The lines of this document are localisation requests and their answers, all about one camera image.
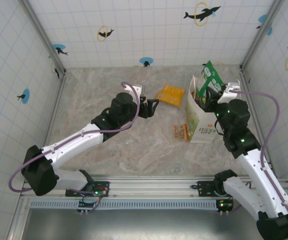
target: metal bar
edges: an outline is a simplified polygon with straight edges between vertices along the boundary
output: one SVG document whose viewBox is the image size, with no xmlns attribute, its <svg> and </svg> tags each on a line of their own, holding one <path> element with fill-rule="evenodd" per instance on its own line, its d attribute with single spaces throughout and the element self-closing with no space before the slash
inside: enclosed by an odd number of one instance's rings
<svg viewBox="0 0 288 240">
<path fill-rule="evenodd" d="M 252 59 L 252 57 L 254 56 L 255 52 L 257 51 L 260 43 L 262 42 L 265 34 L 267 33 L 267 31 L 269 30 L 269 28 L 272 25 L 273 20 L 275 19 L 280 7 L 282 6 L 282 4 L 284 3 L 284 0 L 275 0 L 270 8 L 270 10 L 268 11 L 268 14 L 266 16 L 265 21 L 263 22 L 263 24 L 260 26 L 259 32 L 256 35 L 250 49 L 247 52 L 246 57 L 244 58 L 242 64 L 241 64 L 241 68 L 242 70 L 245 69 L 247 67 L 247 65 L 249 64 L 250 60 Z"/>
<path fill-rule="evenodd" d="M 16 209 L 7 240 L 21 240 L 23 238 L 25 226 L 28 219 L 31 201 L 29 199 L 20 199 Z"/>
<path fill-rule="evenodd" d="M 53 45 L 51 44 L 45 30 L 43 29 L 42 25 L 40 24 L 32 6 L 29 3 L 29 0 L 19 0 L 20 5 L 25 10 L 28 19 L 31 21 L 32 25 L 35 28 L 35 31 L 37 32 L 38 36 L 40 37 L 40 40 L 43 42 L 45 48 L 47 49 L 47 52 L 50 55 L 50 58 L 53 60 L 54 65 L 56 66 L 56 69 L 62 74 L 65 75 L 65 68 L 62 62 L 60 61 L 58 54 L 56 53 L 55 49 L 53 48 Z"/>
<path fill-rule="evenodd" d="M 105 199 L 132 200 L 132 199 L 154 199 L 154 200 L 189 200 L 205 199 L 199 197 L 198 191 L 190 186 L 197 181 L 212 181 L 213 176 L 108 176 L 94 175 L 95 181 L 109 181 L 110 190 Z M 249 177 L 241 177 L 246 183 Z M 288 180 L 279 179 L 281 186 L 288 194 Z M 257 194 L 256 186 L 252 184 L 252 191 Z M 44 196 L 36 196 L 33 191 L 26 192 L 22 198 L 28 199 L 80 199 L 80 197 L 66 197 L 65 190 L 53 190 Z M 219 199 L 220 197 L 210 197 L 207 199 Z"/>
<path fill-rule="evenodd" d="M 59 105 L 59 102 L 60 102 L 60 98 L 62 97 L 62 94 L 63 94 L 65 82 L 66 82 L 66 75 L 64 75 L 62 77 L 62 80 L 60 81 L 59 86 L 57 88 L 56 99 L 55 99 L 55 101 L 53 103 L 53 107 L 52 107 L 52 114 L 49 117 L 48 124 L 47 124 L 48 127 L 47 127 L 47 130 L 46 130 L 44 138 L 43 138 L 44 139 L 43 145 L 41 147 L 48 145 L 50 134 L 51 134 L 53 126 L 54 126 L 55 117 L 56 117 L 56 113 L 57 113 L 57 110 L 58 110 L 58 105 Z"/>
<path fill-rule="evenodd" d="M 89 207 L 79 207 L 79 199 L 35 199 L 31 201 L 31 209 L 73 209 L 89 210 Z M 94 199 L 85 199 L 86 203 L 93 203 Z M 107 199 L 103 198 L 96 210 L 217 210 L 216 200 L 211 199 Z"/>
</svg>

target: marble floor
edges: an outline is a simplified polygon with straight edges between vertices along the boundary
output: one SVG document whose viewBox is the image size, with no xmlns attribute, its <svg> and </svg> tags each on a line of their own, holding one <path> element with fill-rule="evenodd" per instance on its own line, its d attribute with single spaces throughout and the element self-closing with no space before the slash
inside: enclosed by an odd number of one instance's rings
<svg viewBox="0 0 288 240">
<path fill-rule="evenodd" d="M 116 94 L 123 91 L 122 81 L 143 85 L 145 96 L 153 99 L 164 84 L 187 91 L 192 75 L 199 77 L 202 68 L 194 65 L 69 69 L 49 143 L 79 131 L 109 107 Z M 240 79 L 237 65 L 217 65 L 216 69 L 224 82 Z M 152 118 L 139 117 L 130 129 L 80 153 L 62 169 L 124 176 L 213 175 L 232 169 L 245 175 L 245 170 L 226 150 L 221 136 L 212 144 L 173 139 L 172 125 L 185 123 L 186 102 L 187 95 L 181 108 L 160 102 Z M 249 123 L 255 133 L 252 120 Z"/>
</svg>

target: orange snack bag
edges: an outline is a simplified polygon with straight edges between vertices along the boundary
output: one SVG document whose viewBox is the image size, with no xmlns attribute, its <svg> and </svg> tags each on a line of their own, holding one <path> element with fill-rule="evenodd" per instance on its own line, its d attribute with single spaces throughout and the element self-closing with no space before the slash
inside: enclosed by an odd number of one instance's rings
<svg viewBox="0 0 288 240">
<path fill-rule="evenodd" d="M 187 124 L 172 125 L 174 139 L 188 142 Z"/>
<path fill-rule="evenodd" d="M 156 98 L 160 101 L 181 107 L 181 101 L 184 94 L 185 89 L 165 84 L 163 90 L 157 94 Z"/>
</svg>

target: grid tile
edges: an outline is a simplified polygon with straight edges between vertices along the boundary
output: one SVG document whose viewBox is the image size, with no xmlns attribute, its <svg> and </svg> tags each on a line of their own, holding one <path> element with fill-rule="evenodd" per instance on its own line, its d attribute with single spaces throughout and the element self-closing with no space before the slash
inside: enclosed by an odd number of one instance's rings
<svg viewBox="0 0 288 240">
<path fill-rule="evenodd" d="M 196 14 L 204 8 L 220 8 L 207 23 L 206 19 L 197 19 L 195 24 L 194 19 L 184 19 L 185 12 L 194 15 L 194 1 L 66 0 L 61 5 L 58 0 L 31 0 L 51 42 L 65 46 L 68 55 L 59 57 L 67 68 L 130 67 L 141 65 L 139 60 L 147 56 L 154 59 L 152 66 L 202 64 L 209 59 L 240 64 L 258 33 L 259 17 L 267 13 L 272 2 L 206 2 L 207 6 L 201 4 Z M 110 30 L 107 37 L 98 35 Z M 76 47 L 77 43 L 84 49 Z M 192 56 L 193 49 L 202 51 Z M 127 59 L 123 58 L 125 51 L 131 53 Z M 95 54 L 86 59 L 78 52 Z"/>
<path fill-rule="evenodd" d="M 276 174 L 288 178 L 288 2 L 281 7 L 272 29 L 272 34 L 264 38 L 248 67 L 250 75 L 254 76 L 251 77 L 249 88 L 251 91 L 270 93 L 278 99 L 281 114 L 274 139 L 270 143 L 270 153 Z M 257 106 L 256 109 L 264 131 L 270 128 L 275 118 L 276 111 L 271 112 L 271 109 L 275 109 L 273 104 L 269 108 Z"/>
<path fill-rule="evenodd" d="M 8 179 L 27 148 L 39 145 L 45 134 L 47 122 L 40 119 L 49 118 L 50 111 L 43 110 L 52 105 L 48 96 L 59 84 L 50 68 L 47 51 L 18 1 L 0 0 L 0 239 L 6 238 L 19 198 L 8 189 Z M 24 104 L 17 96 L 26 88 L 30 98 Z M 16 187 L 22 182 L 16 178 Z"/>
</svg>

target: robotic arm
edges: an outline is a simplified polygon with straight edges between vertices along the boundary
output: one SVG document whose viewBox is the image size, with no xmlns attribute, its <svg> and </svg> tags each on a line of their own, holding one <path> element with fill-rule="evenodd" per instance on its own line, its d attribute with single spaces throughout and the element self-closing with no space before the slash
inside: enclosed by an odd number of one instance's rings
<svg viewBox="0 0 288 240">
<path fill-rule="evenodd" d="M 135 90 L 134 94 L 138 100 L 139 94 L 135 93 Z M 139 97 L 138 116 L 146 119 L 154 115 L 159 100 L 149 99 L 147 103 L 145 100 L 146 97 Z M 137 103 L 133 102 L 133 97 L 129 93 L 121 92 L 112 100 L 110 107 L 104 109 L 80 131 L 42 149 L 36 145 L 30 147 L 24 164 L 36 156 L 43 155 L 22 169 L 22 175 L 35 194 L 42 196 L 53 189 L 90 191 L 94 181 L 86 171 L 66 171 L 59 167 L 84 150 L 113 137 L 126 123 L 131 121 L 132 124 L 137 110 Z"/>
<path fill-rule="evenodd" d="M 216 115 L 228 151 L 245 168 L 256 185 L 254 194 L 232 170 L 215 175 L 214 186 L 218 194 L 230 194 L 256 220 L 257 229 L 265 240 L 288 238 L 288 195 L 283 190 L 265 157 L 261 161 L 261 146 L 247 128 L 250 118 L 245 101 L 235 99 L 239 85 L 223 85 L 220 92 L 208 87 L 205 112 Z"/>
</svg>

